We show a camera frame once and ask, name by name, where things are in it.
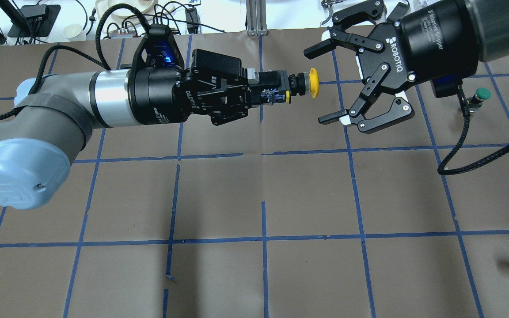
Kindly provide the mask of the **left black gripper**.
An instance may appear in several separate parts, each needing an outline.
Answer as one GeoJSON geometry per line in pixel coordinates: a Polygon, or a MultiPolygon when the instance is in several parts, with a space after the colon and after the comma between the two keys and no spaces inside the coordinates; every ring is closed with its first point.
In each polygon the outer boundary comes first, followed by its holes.
{"type": "Polygon", "coordinates": [[[131,68],[129,105],[139,124],[182,123],[198,114],[222,125],[246,117],[252,106],[290,102],[286,70],[256,71],[239,58],[202,49],[192,58],[186,69],[131,68]]]}

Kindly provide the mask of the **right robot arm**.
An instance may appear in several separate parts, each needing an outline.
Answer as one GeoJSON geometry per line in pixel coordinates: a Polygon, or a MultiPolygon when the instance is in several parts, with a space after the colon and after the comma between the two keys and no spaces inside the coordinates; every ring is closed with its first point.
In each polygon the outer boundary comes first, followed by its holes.
{"type": "Polygon", "coordinates": [[[364,84],[350,108],[319,117],[374,133],[414,116],[409,88],[429,81],[436,98],[456,95],[479,62],[509,56],[509,0],[441,0],[408,13],[399,3],[385,22],[381,0],[335,12],[329,37],[304,50],[314,59],[338,46],[356,52],[364,84]]]}

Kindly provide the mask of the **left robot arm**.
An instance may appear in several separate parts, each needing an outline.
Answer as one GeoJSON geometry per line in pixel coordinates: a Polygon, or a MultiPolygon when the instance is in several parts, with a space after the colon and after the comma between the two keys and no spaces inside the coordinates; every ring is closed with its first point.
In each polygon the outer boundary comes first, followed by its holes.
{"type": "Polygon", "coordinates": [[[246,117],[264,104],[288,103],[310,89],[305,73],[244,68],[239,58],[195,49],[192,66],[145,62],[130,68],[46,75],[0,115],[0,206],[48,203],[93,131],[182,123],[206,115],[213,125],[246,117]]]}

